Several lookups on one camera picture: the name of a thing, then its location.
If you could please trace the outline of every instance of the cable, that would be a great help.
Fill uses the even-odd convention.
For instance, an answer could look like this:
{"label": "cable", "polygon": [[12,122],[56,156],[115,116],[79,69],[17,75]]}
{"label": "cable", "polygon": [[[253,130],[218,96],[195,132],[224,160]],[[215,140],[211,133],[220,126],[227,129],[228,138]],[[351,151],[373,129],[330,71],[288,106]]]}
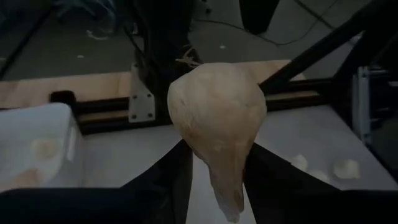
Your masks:
{"label": "cable", "polygon": [[[339,1],[339,0],[335,0],[333,3],[331,3],[331,4],[329,5],[329,7],[327,7],[327,8],[319,15],[319,17],[324,16],[324,15],[325,15],[325,14],[326,14],[338,1]],[[302,40],[304,37],[306,37],[306,36],[311,32],[311,30],[315,27],[315,25],[316,25],[320,20],[319,20],[319,19],[316,19],[316,21],[310,26],[310,28],[309,28],[301,37],[299,37],[299,38],[297,38],[297,39],[294,39],[294,40],[291,40],[291,41],[288,41],[288,42],[286,42],[286,43],[278,43],[278,42],[276,42],[276,41],[270,40],[270,39],[268,39],[268,38],[266,38],[266,37],[263,37],[263,36],[261,36],[261,35],[254,35],[254,34],[250,33],[249,31],[247,31],[246,29],[244,29],[244,28],[242,28],[242,27],[239,27],[239,26],[236,26],[236,25],[233,25],[233,24],[229,24],[229,23],[227,23],[227,22],[213,21],[213,20],[209,20],[209,19],[195,19],[195,21],[198,21],[198,22],[208,22],[208,23],[214,23],[214,24],[221,24],[221,25],[224,25],[224,26],[233,27],[233,28],[235,28],[235,29],[241,30],[241,31],[243,31],[243,32],[245,32],[245,33],[248,33],[248,34],[250,34],[250,35],[256,36],[256,37],[262,39],[262,40],[265,41],[265,42],[272,43],[272,44],[274,44],[274,45],[276,45],[276,46],[283,46],[283,45],[293,44],[294,42],[297,42],[297,41]]]}

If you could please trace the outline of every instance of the white plastic bin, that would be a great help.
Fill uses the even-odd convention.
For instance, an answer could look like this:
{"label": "white plastic bin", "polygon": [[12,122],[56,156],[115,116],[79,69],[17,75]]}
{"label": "white plastic bin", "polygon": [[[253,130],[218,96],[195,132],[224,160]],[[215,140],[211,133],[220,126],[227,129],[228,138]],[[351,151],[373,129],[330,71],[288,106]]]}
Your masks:
{"label": "white plastic bin", "polygon": [[79,187],[83,138],[62,103],[0,112],[0,192]]}

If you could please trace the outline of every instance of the white container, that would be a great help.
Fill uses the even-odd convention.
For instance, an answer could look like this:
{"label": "white container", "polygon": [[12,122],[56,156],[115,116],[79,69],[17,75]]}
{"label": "white container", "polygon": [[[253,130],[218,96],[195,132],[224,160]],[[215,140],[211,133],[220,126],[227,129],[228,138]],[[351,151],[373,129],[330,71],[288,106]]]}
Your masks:
{"label": "white container", "polygon": [[79,187],[83,138],[62,103],[0,112],[0,192]]}

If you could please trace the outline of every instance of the concrete floor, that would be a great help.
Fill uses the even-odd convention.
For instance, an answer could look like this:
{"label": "concrete floor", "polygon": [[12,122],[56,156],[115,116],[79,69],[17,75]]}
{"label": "concrete floor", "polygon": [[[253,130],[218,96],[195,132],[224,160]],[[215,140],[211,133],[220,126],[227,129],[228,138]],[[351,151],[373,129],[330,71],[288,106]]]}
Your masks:
{"label": "concrete floor", "polygon": [[[335,0],[301,1],[316,13],[321,14]],[[323,18],[333,27],[338,27],[369,1],[339,0]],[[242,26],[238,0],[209,0],[209,2],[213,12],[206,16],[203,6],[199,5],[195,14],[196,18],[213,19]],[[289,42],[303,36],[315,21],[316,19],[295,1],[280,0],[269,30],[263,37],[278,43]],[[14,66],[6,73],[4,80],[129,70],[130,64],[134,62],[134,47],[121,30],[107,40],[94,40],[87,37],[86,30],[98,29],[103,25],[104,22],[94,21],[78,9],[65,17],[64,24],[58,23],[55,14],[51,14],[23,50]],[[303,39],[289,45],[276,46],[231,27],[194,22],[190,39],[204,62],[242,62],[294,58],[331,31],[331,28],[318,22]],[[12,41],[2,41],[2,38],[15,39],[0,36],[0,57],[6,57],[7,51],[4,49],[9,49]],[[341,46],[305,71],[305,76],[307,78],[332,76],[351,48],[350,44]],[[390,130],[388,133],[394,133],[394,128],[398,127],[393,124],[386,126],[383,130]],[[383,136],[387,136],[383,134],[384,132],[379,131],[375,138],[377,142],[382,142],[377,144],[380,151],[383,154],[389,154],[391,152],[389,146],[394,140],[393,138],[384,140]],[[387,158],[392,164],[398,164],[398,156],[387,156]]]}

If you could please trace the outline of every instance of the wooden board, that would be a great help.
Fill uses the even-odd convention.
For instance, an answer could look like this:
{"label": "wooden board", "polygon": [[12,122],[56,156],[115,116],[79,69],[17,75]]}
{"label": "wooden board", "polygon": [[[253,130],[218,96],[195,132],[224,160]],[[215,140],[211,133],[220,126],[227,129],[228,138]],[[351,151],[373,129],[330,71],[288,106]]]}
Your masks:
{"label": "wooden board", "polygon": [[[289,62],[290,60],[270,60],[263,62],[240,62],[236,63],[236,65],[247,71],[248,74],[255,77],[257,82],[260,83]],[[44,105],[49,102],[49,94],[60,90],[73,91],[78,101],[128,97],[130,93],[130,74],[131,72],[116,72],[0,82],[0,108],[27,108]],[[293,78],[293,80],[304,79],[305,77],[302,74]],[[309,91],[278,94],[268,96],[267,99],[293,98],[310,95],[316,95],[316,93]],[[81,119],[120,117],[126,114],[127,113],[123,111],[90,114]]]}

